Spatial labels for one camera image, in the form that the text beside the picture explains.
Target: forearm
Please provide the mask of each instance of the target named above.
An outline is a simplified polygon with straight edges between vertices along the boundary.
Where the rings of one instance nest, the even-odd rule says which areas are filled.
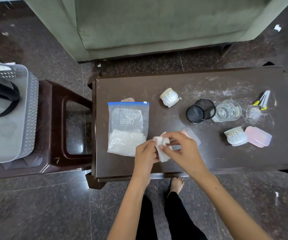
[[[145,183],[141,179],[132,178],[110,230],[108,240],[135,239],[144,191]]]
[[[271,239],[224,189],[215,175],[207,172],[192,177],[210,198],[234,239]]]

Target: sofa cushion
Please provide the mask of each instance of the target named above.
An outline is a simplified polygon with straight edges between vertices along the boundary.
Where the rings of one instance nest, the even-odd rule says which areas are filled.
[[[87,49],[243,33],[270,0],[75,0]]]

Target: black mesh pen holder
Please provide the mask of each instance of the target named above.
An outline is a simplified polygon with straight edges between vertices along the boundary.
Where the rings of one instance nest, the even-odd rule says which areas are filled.
[[[194,124],[201,123],[213,118],[216,114],[216,107],[209,99],[200,99],[186,110],[186,118]]]

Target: table top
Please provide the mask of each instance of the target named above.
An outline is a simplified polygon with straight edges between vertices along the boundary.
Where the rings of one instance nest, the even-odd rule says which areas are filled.
[[[109,109],[107,102],[132,97],[149,102],[147,138],[163,132],[191,128],[201,140],[199,151],[208,169],[213,173],[288,169],[288,85],[279,67],[226,69],[198,73],[173,73],[135,77],[96,79],[96,149],[94,175],[97,178],[129,177],[134,168],[134,157],[107,153]],[[181,97],[171,108],[159,96],[172,88]],[[268,109],[260,114],[250,113],[250,107],[265,90],[270,90]],[[242,107],[241,117],[232,122],[212,120],[190,123],[186,109],[200,98],[218,105],[233,99]],[[269,146],[256,147],[250,143],[231,146],[224,131],[237,126],[245,129],[256,126],[273,137]],[[155,163],[153,174],[182,173],[173,161]]]

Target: ziplock bag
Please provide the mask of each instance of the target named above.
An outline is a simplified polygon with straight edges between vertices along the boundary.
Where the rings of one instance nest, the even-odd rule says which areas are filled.
[[[135,149],[146,141],[148,102],[108,103],[110,112],[107,152],[135,157]]]

